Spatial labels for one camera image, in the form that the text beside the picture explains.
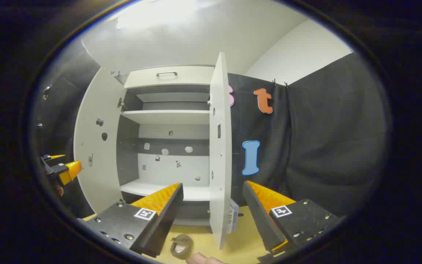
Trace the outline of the white cabinet door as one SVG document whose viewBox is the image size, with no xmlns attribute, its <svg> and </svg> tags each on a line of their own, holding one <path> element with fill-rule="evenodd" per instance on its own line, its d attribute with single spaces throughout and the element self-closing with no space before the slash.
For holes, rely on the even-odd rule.
<svg viewBox="0 0 422 264">
<path fill-rule="evenodd" d="M 116 142 L 119 100 L 126 89 L 101 67 L 84 94 L 75 122 L 74 157 L 82 164 L 78 181 L 95 213 L 100 213 L 121 199 Z"/>
<path fill-rule="evenodd" d="M 210 227 L 216 247 L 224 249 L 232 183 L 232 124 L 226 55 L 220 52 L 209 98 Z"/>
</svg>

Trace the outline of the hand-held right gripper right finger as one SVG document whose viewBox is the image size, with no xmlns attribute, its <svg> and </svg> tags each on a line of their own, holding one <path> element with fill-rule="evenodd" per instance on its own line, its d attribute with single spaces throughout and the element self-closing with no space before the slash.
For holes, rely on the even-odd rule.
<svg viewBox="0 0 422 264">
<path fill-rule="evenodd" d="M 271 255 L 302 248 L 340 221 L 311 199 L 295 201 L 249 180 L 243 184 L 243 196 Z"/>
</svg>

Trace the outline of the wide white cabinet shelf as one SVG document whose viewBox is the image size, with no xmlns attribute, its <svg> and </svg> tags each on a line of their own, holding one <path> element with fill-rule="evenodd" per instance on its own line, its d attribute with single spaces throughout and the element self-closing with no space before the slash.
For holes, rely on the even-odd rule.
<svg viewBox="0 0 422 264">
<path fill-rule="evenodd" d="M 122 116 L 141 125 L 208 125 L 209 110 L 138 110 Z"/>
</svg>

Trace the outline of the narrow white cabinet shelf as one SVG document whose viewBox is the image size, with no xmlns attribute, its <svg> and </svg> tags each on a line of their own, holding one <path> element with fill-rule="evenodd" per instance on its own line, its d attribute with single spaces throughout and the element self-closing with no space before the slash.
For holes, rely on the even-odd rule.
<svg viewBox="0 0 422 264">
<path fill-rule="evenodd" d="M 136 95 L 144 103 L 153 102 L 207 102 L 209 93 L 205 92 L 158 92 Z"/>
</svg>

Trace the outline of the black backdrop cloth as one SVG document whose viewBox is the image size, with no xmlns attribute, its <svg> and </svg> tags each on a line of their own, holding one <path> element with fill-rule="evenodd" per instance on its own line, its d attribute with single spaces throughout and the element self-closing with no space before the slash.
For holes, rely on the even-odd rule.
<svg viewBox="0 0 422 264">
<path fill-rule="evenodd" d="M 363 58 L 348 54 L 288 85 L 228 74 L 232 198 L 245 180 L 344 216 L 382 173 L 390 124 L 382 85 Z"/>
</svg>

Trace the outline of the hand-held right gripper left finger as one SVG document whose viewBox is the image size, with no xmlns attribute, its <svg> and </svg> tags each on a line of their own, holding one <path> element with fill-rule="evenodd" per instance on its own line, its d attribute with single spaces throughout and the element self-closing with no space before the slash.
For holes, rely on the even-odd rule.
<svg viewBox="0 0 422 264">
<path fill-rule="evenodd" d="M 133 203 L 119 199 L 92 219 L 77 222 L 115 252 L 157 257 L 183 197 L 183 184 L 176 183 Z"/>
</svg>

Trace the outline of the white shoe cabinet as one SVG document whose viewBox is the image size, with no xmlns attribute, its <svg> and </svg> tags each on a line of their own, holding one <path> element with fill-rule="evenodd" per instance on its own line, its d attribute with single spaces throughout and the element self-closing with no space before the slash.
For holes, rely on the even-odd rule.
<svg viewBox="0 0 422 264">
<path fill-rule="evenodd" d="M 119 79 L 125 84 L 129 74 Z M 207 102 L 144 103 L 136 95 L 158 92 L 205 92 L 209 85 L 161 85 L 127 89 L 127 111 L 209 110 Z M 208 125 L 141 125 L 120 115 L 117 162 L 120 185 L 136 179 L 153 184 L 181 182 L 209 187 Z M 183 200 L 174 224 L 209 227 L 209 201 Z"/>
</svg>

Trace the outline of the white cabinet floor board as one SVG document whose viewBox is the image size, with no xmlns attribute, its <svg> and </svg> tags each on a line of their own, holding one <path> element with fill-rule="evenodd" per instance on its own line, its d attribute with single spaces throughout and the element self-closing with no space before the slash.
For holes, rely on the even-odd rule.
<svg viewBox="0 0 422 264">
<path fill-rule="evenodd" d="M 171 186 L 173 183 L 153 184 L 144 179 L 136 179 L 120 186 L 122 192 L 148 196 L 159 190 Z M 191 187 L 183 185 L 184 201 L 186 202 L 206 202 L 210 199 L 209 187 Z"/>
</svg>

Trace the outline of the blue white carton box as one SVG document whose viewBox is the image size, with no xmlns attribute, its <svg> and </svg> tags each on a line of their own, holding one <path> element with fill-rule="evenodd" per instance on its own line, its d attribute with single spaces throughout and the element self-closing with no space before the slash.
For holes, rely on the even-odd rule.
<svg viewBox="0 0 422 264">
<path fill-rule="evenodd" d="M 230 199 L 226 234 L 231 234 L 236 229 L 238 214 L 239 205 L 233 199 Z"/>
</svg>

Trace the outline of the white cabinet drawer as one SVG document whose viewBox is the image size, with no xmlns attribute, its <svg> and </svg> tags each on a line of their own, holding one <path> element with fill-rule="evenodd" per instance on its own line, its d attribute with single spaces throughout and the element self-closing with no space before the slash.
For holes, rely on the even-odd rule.
<svg viewBox="0 0 422 264">
<path fill-rule="evenodd" d="M 156 77 L 161 72 L 177 72 L 177 77 Z M 213 66 L 168 66 L 153 67 L 130 72 L 125 81 L 127 89 L 161 85 L 209 85 Z"/>
</svg>

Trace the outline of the brown fuzzy shoe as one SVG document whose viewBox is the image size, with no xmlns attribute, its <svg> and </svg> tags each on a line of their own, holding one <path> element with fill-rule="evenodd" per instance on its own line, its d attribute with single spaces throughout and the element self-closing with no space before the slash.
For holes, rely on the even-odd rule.
<svg viewBox="0 0 422 264">
<path fill-rule="evenodd" d="M 186 234 L 180 234 L 171 239 L 170 253 L 173 257 L 185 260 L 191 254 L 193 239 Z"/>
</svg>

